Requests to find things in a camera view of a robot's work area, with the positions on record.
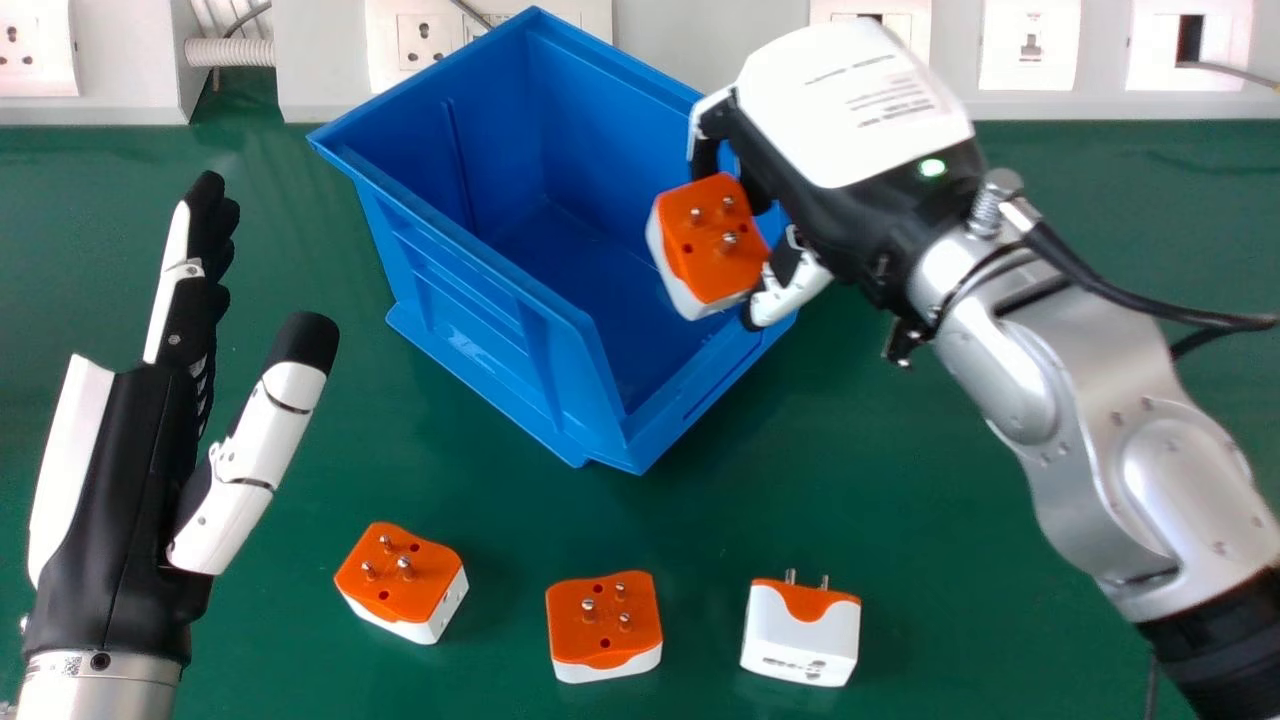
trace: blue plastic bin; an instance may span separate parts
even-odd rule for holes
[[[649,258],[698,97],[530,9],[310,140],[355,181],[388,323],[570,465],[643,474],[791,323],[689,323]]]

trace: robotic arm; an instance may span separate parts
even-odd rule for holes
[[[19,720],[166,720],[191,624],[261,518],[320,398],[338,328],[298,313],[197,465],[238,205],[205,173],[174,211],[142,363],[72,357],[31,515],[36,606]]]
[[[957,99],[870,19],[751,55],[696,104],[694,179],[723,142],[755,214],[794,227],[745,296],[749,329],[832,281],[896,320],[895,365],[933,347],[1021,462],[1048,541],[1149,641],[1203,717],[1280,717],[1280,525],[1172,357],[1270,315],[1116,288],[988,170]],[[1201,328],[1174,352],[1153,318]]]

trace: silver robotic arm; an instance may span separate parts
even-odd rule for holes
[[[1021,462],[1044,536],[1196,711],[1280,717],[1280,525],[1172,365],[1274,316],[1175,307],[1093,274],[1016,174],[987,169],[959,101],[870,19],[763,47],[695,106],[690,138],[695,179],[718,172],[727,141],[753,210],[778,201],[795,223],[744,325],[828,281],[858,286],[896,316],[886,357],[909,368],[934,350]],[[1155,316],[1203,329],[1171,352]]]
[[[174,213],[142,363],[116,374],[72,357],[32,506],[18,720],[172,717],[191,624],[310,421],[338,329],[297,313],[228,438],[196,462],[238,218],[205,173]]]

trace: green indicator light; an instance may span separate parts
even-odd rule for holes
[[[927,178],[937,178],[947,174],[947,164],[937,158],[929,158],[928,160],[920,160],[920,176]]]

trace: flexible white hose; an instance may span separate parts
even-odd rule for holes
[[[188,37],[184,47],[193,68],[274,68],[275,44],[248,37]]]

